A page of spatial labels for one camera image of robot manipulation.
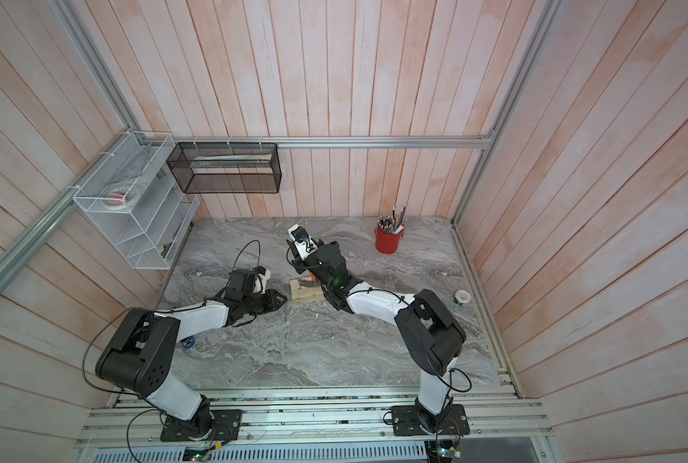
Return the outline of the claw hammer orange black handle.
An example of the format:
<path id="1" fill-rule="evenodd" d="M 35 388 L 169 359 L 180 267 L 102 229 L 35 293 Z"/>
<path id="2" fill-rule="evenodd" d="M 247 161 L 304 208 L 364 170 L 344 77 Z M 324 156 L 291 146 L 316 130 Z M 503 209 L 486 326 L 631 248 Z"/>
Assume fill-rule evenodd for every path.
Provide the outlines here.
<path id="1" fill-rule="evenodd" d="M 307 275 L 305 278 L 300 278 L 298 280 L 300 287 L 319 287 L 319 282 L 312 276 Z"/>

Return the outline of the pale wooden block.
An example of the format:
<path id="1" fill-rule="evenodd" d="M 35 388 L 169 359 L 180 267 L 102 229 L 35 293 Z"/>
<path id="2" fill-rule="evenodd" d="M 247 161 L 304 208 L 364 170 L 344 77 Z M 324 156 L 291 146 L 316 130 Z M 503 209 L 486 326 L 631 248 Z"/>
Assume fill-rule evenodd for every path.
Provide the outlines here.
<path id="1" fill-rule="evenodd" d="M 321 286 L 319 287 L 300 287 L 299 279 L 289 282 L 292 301 L 296 304 L 321 302 L 325 300 Z"/>

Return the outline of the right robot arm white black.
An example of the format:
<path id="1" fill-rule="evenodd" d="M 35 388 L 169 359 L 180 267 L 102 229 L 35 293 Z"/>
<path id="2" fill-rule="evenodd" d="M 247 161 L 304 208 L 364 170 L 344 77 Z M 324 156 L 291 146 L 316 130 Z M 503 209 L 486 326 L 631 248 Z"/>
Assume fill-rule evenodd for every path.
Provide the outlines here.
<path id="1" fill-rule="evenodd" d="M 308 237 L 289 239 L 287 245 L 288 262 L 299 273 L 310 272 L 336 310 L 377 318 L 398 329 L 421 369 L 415 407 L 432 421 L 442 418 L 456 391 L 449 374 L 456 368 L 467 334 L 438 295 L 429 289 L 407 294 L 370 285 L 349 271 L 335 241 Z"/>

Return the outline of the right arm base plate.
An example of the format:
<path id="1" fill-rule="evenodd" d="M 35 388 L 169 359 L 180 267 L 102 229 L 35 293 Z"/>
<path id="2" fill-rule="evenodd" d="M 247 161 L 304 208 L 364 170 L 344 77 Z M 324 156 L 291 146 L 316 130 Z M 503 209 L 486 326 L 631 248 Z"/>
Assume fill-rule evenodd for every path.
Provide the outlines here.
<path id="1" fill-rule="evenodd" d="M 448 404 L 438 415 L 430 414 L 420 405 L 398 405 L 390 408 L 393 433 L 396 436 L 450 435 L 462 437 L 470 434 L 465 408 Z"/>

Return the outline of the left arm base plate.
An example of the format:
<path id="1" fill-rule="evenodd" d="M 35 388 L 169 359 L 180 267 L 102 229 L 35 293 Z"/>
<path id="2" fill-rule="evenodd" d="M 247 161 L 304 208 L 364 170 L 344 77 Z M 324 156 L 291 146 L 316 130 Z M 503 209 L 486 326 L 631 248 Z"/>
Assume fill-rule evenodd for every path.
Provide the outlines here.
<path id="1" fill-rule="evenodd" d="M 242 417 L 241 409 L 212 409 L 201 405 L 190 420 L 168 416 L 160 441 L 234 441 L 238 438 Z"/>

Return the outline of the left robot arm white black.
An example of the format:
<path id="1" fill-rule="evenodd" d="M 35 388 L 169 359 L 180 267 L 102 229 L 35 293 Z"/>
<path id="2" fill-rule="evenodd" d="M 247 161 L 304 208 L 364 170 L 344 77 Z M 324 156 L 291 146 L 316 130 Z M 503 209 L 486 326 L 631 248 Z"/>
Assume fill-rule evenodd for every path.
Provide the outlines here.
<path id="1" fill-rule="evenodd" d="M 241 326 L 281 309 L 286 296 L 269 289 L 271 272 L 259 266 L 231 272 L 216 295 L 167 311 L 130 309 L 95 366 L 98 378 L 124 388 L 180 422 L 207 418 L 204 397 L 172 373 L 175 346 L 209 330 Z"/>

